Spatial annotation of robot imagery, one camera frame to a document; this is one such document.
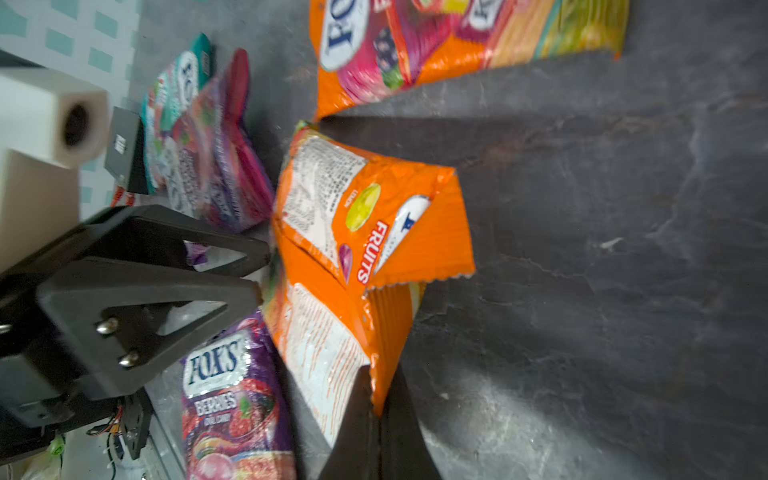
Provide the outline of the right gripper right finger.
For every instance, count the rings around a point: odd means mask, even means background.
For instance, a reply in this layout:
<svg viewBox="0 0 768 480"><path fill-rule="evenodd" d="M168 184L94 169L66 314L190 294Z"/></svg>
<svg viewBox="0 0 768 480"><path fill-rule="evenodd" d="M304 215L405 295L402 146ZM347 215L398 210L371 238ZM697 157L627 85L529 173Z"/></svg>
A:
<svg viewBox="0 0 768 480"><path fill-rule="evenodd" d="M380 478L441 479L427 449L401 367L393 377L380 417Z"/></svg>

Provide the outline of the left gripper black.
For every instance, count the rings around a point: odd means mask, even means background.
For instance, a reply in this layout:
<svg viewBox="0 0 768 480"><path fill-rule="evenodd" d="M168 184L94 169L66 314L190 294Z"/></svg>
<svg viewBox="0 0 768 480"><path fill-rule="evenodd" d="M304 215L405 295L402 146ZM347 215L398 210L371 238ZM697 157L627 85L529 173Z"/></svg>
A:
<svg viewBox="0 0 768 480"><path fill-rule="evenodd" d="M138 458L154 412L140 388L261 302L247 279L100 257L69 263L93 241L77 227L1 273L3 464L115 415Z"/></svg>

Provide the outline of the orange candy bag back-side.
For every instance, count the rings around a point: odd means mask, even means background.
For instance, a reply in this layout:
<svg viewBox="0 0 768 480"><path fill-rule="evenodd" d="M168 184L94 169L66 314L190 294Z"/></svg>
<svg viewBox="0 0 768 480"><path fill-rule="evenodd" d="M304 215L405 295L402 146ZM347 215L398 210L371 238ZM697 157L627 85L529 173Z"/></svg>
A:
<svg viewBox="0 0 768 480"><path fill-rule="evenodd" d="M344 145L302 122L271 227L263 315L334 443L362 368L382 412L426 286L475 273L458 173Z"/></svg>

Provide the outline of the teal candy bag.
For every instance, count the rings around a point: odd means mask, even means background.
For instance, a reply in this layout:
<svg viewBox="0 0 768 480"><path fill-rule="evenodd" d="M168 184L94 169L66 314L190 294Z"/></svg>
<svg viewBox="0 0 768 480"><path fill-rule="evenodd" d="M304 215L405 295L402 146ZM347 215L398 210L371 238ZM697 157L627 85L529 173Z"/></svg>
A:
<svg viewBox="0 0 768 480"><path fill-rule="evenodd" d="M141 104L144 127L144 164L150 195L165 184L163 144L176 121L206 86L214 71L213 48L201 33L190 47L168 64L154 80Z"/></svg>

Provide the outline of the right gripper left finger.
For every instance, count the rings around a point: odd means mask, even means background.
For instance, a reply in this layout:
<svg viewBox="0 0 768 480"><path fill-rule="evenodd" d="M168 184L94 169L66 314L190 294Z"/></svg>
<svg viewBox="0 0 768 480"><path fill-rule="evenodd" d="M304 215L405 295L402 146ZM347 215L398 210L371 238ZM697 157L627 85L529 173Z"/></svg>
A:
<svg viewBox="0 0 768 480"><path fill-rule="evenodd" d="M371 402L368 366L355 377L345 413L331 453L319 479L378 479L379 422Z"/></svg>

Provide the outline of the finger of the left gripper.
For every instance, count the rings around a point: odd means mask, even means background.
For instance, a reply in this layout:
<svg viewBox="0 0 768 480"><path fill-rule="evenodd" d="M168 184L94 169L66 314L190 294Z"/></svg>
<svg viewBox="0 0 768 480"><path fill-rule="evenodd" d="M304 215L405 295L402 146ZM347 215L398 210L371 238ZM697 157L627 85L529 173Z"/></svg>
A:
<svg viewBox="0 0 768 480"><path fill-rule="evenodd" d="M105 209L81 228L86 256L191 270L188 248L199 245L238 255L208 269L229 277L244 277L270 260L266 242L228 233L161 205Z"/></svg>

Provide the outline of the orange candy bag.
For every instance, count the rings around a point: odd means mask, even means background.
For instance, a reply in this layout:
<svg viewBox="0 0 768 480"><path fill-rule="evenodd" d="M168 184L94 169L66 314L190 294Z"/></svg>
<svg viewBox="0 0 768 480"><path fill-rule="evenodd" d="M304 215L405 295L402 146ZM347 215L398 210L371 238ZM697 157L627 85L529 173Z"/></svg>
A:
<svg viewBox="0 0 768 480"><path fill-rule="evenodd" d="M623 50L627 1L330 0L310 4L318 119L423 84L537 59Z"/></svg>

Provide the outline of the purple berries candy bag front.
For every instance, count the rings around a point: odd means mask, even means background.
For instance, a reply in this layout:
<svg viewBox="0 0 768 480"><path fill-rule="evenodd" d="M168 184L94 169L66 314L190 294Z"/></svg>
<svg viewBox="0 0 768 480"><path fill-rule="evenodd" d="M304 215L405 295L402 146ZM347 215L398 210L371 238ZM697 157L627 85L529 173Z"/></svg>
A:
<svg viewBox="0 0 768 480"><path fill-rule="evenodd" d="M183 360L188 479L294 479L290 418L260 311Z"/></svg>

